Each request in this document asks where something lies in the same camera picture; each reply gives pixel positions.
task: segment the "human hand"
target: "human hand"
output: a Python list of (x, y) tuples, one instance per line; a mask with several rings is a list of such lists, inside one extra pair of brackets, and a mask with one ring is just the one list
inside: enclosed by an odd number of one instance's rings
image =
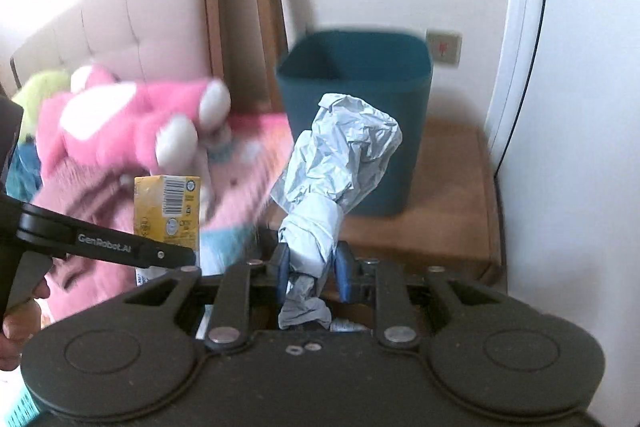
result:
[[(43, 279), (33, 291), (36, 299), (46, 299), (49, 286)], [(0, 334), (0, 371), (13, 371), (20, 365), (20, 354), (26, 341), (40, 331), (40, 306), (33, 299), (14, 308), (2, 321)]]

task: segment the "crumpled plastic wrapper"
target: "crumpled plastic wrapper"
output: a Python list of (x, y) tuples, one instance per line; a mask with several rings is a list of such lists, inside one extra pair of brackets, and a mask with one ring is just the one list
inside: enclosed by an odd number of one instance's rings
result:
[(378, 186), (402, 141), (398, 122), (364, 100), (327, 93), (318, 105), (271, 192), (289, 214), (278, 230), (292, 273), (278, 318), (283, 329), (310, 321), (330, 327), (331, 312), (318, 296), (342, 220)]

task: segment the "plush toy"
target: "plush toy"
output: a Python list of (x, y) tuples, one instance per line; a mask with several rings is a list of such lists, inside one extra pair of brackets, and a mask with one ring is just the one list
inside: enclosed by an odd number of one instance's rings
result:
[(197, 175), (206, 212), (212, 194), (198, 140), (225, 129), (231, 100), (221, 80), (117, 82), (94, 65), (72, 75), (71, 90), (42, 105), (36, 147), (44, 184), (67, 156), (88, 166)]
[(18, 143), (25, 143), (28, 136), (35, 136), (42, 102), (59, 92), (69, 92), (70, 87), (71, 77), (66, 71), (47, 70), (31, 75), (12, 98), (24, 110)]

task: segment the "pink plush toy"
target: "pink plush toy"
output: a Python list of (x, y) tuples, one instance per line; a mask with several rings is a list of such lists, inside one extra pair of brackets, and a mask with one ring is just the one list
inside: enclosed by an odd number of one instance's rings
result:
[(117, 82), (94, 65), (72, 75), (71, 90), (40, 111), (36, 147), (44, 183), (67, 156), (150, 174), (202, 175), (205, 168), (208, 176), (198, 139), (226, 128), (231, 100), (221, 80)]

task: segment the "white door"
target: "white door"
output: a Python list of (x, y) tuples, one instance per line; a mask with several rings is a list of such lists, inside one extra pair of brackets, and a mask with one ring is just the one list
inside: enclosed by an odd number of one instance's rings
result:
[(607, 357), (591, 411), (640, 421), (640, 0), (546, 0), (497, 174), (510, 295)]

